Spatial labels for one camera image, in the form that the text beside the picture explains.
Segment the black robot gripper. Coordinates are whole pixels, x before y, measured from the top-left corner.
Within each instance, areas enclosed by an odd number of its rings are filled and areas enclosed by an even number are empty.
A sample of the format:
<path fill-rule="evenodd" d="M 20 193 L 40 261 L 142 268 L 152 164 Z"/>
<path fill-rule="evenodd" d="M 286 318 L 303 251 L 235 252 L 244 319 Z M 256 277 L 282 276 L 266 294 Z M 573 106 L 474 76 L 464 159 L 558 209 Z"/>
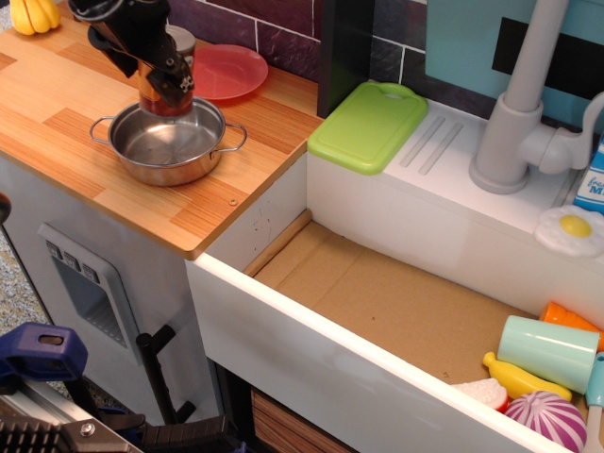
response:
<path fill-rule="evenodd" d="M 132 76 L 139 62 L 149 66 L 146 79 L 169 107 L 180 107 L 193 93 L 191 69 L 166 31 L 167 1 L 69 1 L 67 6 L 89 26 L 92 47 L 125 76 Z"/>

